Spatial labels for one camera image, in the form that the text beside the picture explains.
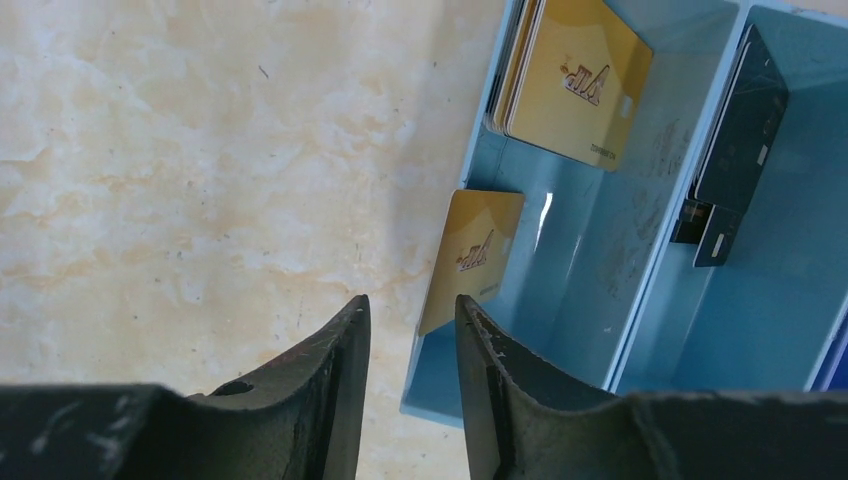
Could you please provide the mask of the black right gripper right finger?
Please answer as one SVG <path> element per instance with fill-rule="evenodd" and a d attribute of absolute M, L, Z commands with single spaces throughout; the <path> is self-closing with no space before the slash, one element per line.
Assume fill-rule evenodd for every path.
<path fill-rule="evenodd" d="M 843 392 L 658 391 L 618 396 L 455 303 L 474 479 L 843 479 Z"/>

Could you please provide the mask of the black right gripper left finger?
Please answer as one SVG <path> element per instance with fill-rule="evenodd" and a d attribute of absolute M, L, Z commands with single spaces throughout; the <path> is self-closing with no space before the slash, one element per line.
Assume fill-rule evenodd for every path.
<path fill-rule="evenodd" d="M 352 479 L 371 322 L 322 328 L 210 394 L 157 384 L 5 385 L 5 479 Z"/>

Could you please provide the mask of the light blue drawer organizer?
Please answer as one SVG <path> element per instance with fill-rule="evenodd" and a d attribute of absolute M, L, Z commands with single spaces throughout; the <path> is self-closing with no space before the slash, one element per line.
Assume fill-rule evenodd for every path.
<path fill-rule="evenodd" d="M 472 131 L 462 185 L 525 197 L 485 310 L 558 368 L 619 394 L 834 387 L 846 363 L 846 3 L 612 8 L 655 52 L 619 170 Z M 748 25 L 789 105 L 727 261 L 698 268 L 672 230 Z"/>

